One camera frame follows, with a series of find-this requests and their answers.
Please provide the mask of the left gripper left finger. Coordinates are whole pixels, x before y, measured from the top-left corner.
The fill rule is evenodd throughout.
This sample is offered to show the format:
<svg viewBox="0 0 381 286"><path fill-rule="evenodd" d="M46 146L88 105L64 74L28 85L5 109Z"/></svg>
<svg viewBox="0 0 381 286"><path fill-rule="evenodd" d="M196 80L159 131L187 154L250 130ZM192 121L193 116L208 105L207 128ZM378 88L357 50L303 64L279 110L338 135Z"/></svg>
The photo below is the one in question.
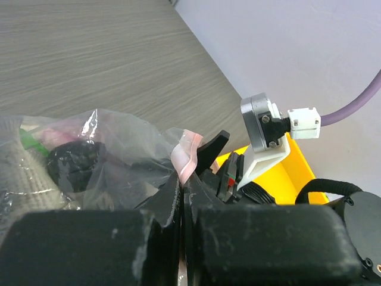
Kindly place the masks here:
<svg viewBox="0 0 381 286"><path fill-rule="evenodd" d="M29 213L1 245L1 284L176 285L181 199L173 173L135 210Z"/></svg>

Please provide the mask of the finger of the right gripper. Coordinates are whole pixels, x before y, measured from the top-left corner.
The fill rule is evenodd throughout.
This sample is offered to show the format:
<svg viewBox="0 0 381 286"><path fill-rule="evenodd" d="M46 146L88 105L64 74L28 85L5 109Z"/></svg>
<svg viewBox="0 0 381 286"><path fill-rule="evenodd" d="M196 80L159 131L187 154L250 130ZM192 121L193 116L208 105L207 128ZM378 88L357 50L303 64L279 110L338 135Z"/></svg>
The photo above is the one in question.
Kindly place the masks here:
<svg viewBox="0 0 381 286"><path fill-rule="evenodd" d="M230 138L230 133L221 130L213 139L197 149L195 173L199 176L215 162Z"/></svg>

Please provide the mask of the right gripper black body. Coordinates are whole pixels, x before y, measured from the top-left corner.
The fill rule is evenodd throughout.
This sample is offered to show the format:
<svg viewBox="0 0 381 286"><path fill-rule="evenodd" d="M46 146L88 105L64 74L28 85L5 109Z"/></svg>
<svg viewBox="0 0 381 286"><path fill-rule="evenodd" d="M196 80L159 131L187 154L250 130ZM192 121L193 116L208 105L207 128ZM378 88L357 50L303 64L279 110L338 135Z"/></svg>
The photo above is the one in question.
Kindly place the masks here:
<svg viewBox="0 0 381 286"><path fill-rule="evenodd" d="M272 197L263 187L255 182L249 182L238 187L243 177L244 155L232 152L216 173L211 169L202 172L202 181L212 193L224 204L273 204Z"/></svg>

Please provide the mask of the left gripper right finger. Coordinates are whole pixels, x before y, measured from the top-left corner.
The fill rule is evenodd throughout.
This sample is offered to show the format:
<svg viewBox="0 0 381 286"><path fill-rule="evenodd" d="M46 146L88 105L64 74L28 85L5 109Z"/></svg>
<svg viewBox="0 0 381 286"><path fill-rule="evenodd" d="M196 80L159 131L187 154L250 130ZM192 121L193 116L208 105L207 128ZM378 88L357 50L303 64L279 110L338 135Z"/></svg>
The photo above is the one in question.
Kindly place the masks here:
<svg viewBox="0 0 381 286"><path fill-rule="evenodd" d="M183 191L189 285L349 285L361 274L330 207L225 205L197 176Z"/></svg>

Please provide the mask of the clear zip top bag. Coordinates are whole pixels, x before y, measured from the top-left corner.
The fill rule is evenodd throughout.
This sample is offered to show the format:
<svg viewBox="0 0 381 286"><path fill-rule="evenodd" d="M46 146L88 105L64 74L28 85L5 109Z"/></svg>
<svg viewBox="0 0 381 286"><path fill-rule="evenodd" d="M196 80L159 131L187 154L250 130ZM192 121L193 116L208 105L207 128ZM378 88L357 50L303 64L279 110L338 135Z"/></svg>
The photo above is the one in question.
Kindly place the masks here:
<svg viewBox="0 0 381 286"><path fill-rule="evenodd" d="M94 110L63 120L1 116L1 229L27 213L132 210L196 170L202 136L159 132L131 114Z"/></svg>

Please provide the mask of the purple toy eggplant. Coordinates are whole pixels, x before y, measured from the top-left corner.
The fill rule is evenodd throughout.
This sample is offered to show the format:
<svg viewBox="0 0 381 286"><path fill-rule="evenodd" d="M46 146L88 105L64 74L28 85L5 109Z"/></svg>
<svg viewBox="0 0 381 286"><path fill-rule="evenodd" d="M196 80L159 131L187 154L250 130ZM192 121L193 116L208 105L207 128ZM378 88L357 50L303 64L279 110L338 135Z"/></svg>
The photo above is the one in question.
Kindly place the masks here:
<svg viewBox="0 0 381 286"><path fill-rule="evenodd" d="M102 142L67 142L49 152L46 169L62 192L83 192L104 152L105 144Z"/></svg>

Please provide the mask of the green polka dot toy food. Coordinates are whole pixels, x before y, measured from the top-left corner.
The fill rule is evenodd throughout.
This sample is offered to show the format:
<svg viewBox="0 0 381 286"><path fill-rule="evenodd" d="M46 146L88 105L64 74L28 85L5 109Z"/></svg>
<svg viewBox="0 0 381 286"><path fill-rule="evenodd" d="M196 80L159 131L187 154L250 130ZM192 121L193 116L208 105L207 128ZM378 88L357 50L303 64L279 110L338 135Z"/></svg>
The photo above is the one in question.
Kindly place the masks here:
<svg viewBox="0 0 381 286"><path fill-rule="evenodd" d="M37 139L35 139L28 131L20 128L19 131L21 144L25 150L35 150L39 154L47 157L49 154L48 149L42 145Z"/></svg>

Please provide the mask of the white toy fish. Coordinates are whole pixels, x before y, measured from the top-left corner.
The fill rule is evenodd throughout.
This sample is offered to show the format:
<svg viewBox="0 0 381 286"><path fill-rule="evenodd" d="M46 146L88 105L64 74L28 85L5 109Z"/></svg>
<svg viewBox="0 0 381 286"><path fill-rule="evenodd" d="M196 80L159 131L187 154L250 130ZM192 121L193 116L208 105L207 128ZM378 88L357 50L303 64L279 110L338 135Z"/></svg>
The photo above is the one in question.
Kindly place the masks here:
<svg viewBox="0 0 381 286"><path fill-rule="evenodd" d="M45 167L24 149L22 121L21 117L1 116L1 209L8 217L65 205Z"/></svg>

